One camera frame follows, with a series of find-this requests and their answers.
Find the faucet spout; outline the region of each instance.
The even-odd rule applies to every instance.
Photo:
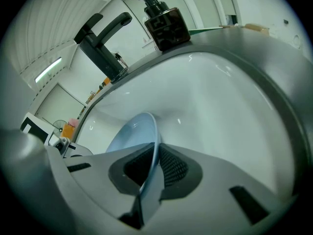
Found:
[[[128,25],[132,21],[132,17],[127,12],[121,13],[96,36],[91,28],[102,18],[101,14],[94,14],[77,33],[74,41],[111,80],[111,83],[115,83],[126,73],[127,68],[119,64],[104,44],[123,26]]]

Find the ceiling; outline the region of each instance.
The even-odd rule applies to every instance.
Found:
[[[6,33],[3,51],[29,86],[39,92],[70,66],[77,48],[73,38],[109,1],[28,0]],[[59,57],[62,62],[35,83],[35,77]]]

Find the fluorescent light tube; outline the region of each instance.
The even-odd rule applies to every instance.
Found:
[[[43,72],[41,72],[36,78],[35,78],[35,82],[38,83],[38,81],[44,76],[46,75],[49,70],[51,70],[53,67],[55,67],[58,63],[60,63],[60,61],[62,60],[61,57],[59,57],[57,60],[55,60],[52,64],[50,64]]]

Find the soap dispenser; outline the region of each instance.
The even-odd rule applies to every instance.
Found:
[[[165,2],[144,0],[145,13],[149,19],[145,22],[159,50],[164,51],[190,40],[186,23],[178,8],[169,9]]]

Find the white sink basin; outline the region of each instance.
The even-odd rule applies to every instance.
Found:
[[[106,151],[135,115],[152,113],[161,141],[232,162],[280,199],[291,196],[292,150],[281,118],[237,66],[211,53],[163,61],[98,102],[76,142]]]

